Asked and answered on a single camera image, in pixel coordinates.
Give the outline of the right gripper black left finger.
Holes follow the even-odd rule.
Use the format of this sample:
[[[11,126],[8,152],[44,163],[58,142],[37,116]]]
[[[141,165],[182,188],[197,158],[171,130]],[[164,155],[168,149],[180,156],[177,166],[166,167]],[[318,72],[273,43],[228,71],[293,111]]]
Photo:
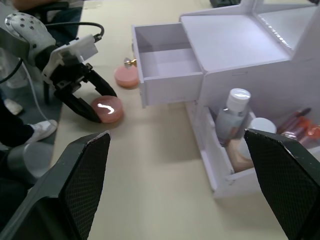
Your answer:
[[[108,131],[70,143],[30,189],[0,232],[2,240],[86,240],[105,179]]]

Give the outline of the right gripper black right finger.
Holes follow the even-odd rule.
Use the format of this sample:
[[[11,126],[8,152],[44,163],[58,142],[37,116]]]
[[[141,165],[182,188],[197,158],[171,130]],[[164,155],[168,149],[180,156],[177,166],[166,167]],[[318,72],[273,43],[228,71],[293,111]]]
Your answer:
[[[260,189],[290,240],[320,238],[320,163],[298,141],[246,129]]]

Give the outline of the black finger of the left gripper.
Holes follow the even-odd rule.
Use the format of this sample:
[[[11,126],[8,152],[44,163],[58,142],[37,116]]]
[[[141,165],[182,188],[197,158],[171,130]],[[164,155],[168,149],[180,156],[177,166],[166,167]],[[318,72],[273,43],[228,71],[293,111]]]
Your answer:
[[[95,110],[82,98],[74,96],[71,92],[65,90],[56,90],[54,96],[61,100],[77,115],[94,123],[101,123]]]
[[[90,82],[95,87],[95,90],[101,96],[117,97],[115,90],[110,86],[110,84],[94,70],[90,70],[84,77],[86,81]]]

